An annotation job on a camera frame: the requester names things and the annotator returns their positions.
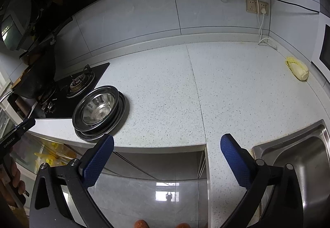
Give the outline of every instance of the power cord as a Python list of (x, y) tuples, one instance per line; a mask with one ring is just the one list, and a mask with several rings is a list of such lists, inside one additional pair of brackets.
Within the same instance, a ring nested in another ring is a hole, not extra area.
[(282, 0), (275, 0), (275, 1), (281, 1), (281, 2), (284, 2), (284, 3), (286, 3), (286, 4), (291, 4), (291, 5), (295, 5), (295, 6), (298, 6), (298, 7), (304, 8), (304, 9), (306, 9), (306, 10), (308, 10), (308, 11), (312, 11), (312, 12), (315, 12), (315, 13), (320, 13), (319, 11), (316, 11), (316, 10), (313, 10), (313, 9), (309, 9), (309, 8), (307, 8), (307, 7), (304, 7), (304, 6), (299, 5), (299, 4), (294, 4), (294, 3), (292, 3), (292, 2), (287, 2), (287, 1), (282, 1)]
[(258, 23), (259, 23), (259, 26), (260, 26), (259, 31), (258, 31), (258, 34), (260, 35), (258, 45), (268, 45), (271, 48), (277, 50), (276, 45), (273, 46), (269, 42), (266, 41), (266, 40), (271, 40), (272, 42), (275, 43), (275, 41), (273, 39), (271, 39), (269, 36), (268, 37), (265, 37), (265, 38), (262, 38), (262, 25), (264, 23), (266, 9), (265, 8), (262, 8), (261, 9), (262, 21), (261, 21), (261, 24), (260, 24), (260, 20), (259, 20), (259, 1), (258, 0), (256, 0), (256, 1), (257, 1), (257, 19), (258, 19)]

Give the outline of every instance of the stove knob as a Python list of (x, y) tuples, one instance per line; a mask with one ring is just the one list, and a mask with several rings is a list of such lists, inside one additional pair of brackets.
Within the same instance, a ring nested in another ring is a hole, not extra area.
[(43, 105), (42, 105), (42, 107), (41, 107), (41, 109), (42, 109), (42, 111), (44, 112), (44, 113), (47, 113), (48, 112), (48, 106), (47, 106), (48, 104), (47, 104), (47, 102), (45, 102)]
[(49, 104), (48, 104), (48, 111), (49, 112), (53, 112), (53, 109), (54, 109), (54, 104), (52, 102), (49, 102)]

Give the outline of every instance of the tiled floor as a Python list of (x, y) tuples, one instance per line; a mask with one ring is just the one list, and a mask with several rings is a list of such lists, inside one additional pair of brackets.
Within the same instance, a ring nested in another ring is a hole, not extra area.
[[(115, 228), (131, 228), (138, 219), (144, 219), (150, 228), (174, 228), (182, 222), (204, 228), (207, 222), (206, 179), (158, 182), (103, 173), (89, 192)], [(71, 211), (81, 222), (78, 212)]]

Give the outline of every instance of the orange slipper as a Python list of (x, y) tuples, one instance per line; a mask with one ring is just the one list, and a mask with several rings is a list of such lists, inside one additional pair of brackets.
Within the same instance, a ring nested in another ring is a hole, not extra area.
[(149, 228), (149, 225), (144, 220), (137, 220), (134, 223), (134, 228)]
[(177, 225), (175, 228), (190, 228), (190, 225), (187, 223), (181, 223)]

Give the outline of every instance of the hand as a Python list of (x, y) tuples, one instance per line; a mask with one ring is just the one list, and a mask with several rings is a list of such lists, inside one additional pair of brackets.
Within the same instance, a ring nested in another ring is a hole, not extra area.
[[(23, 194), (25, 192), (25, 183), (24, 183), (24, 181), (20, 180), (20, 171), (18, 170), (18, 168), (16, 166), (16, 162), (14, 161), (14, 159), (12, 157), (11, 157), (11, 161), (12, 161), (12, 164), (11, 164), (10, 170), (11, 170), (12, 177), (13, 177), (12, 184), (15, 188), (18, 187), (19, 194)], [(12, 198), (10, 193), (7, 191), (6, 187), (3, 185), (2, 180), (1, 180), (5, 175), (4, 173), (6, 173), (6, 172), (2, 171), (0, 169), (0, 192), (2, 193), (3, 197), (7, 201), (8, 205), (15, 206), (14, 199)]]

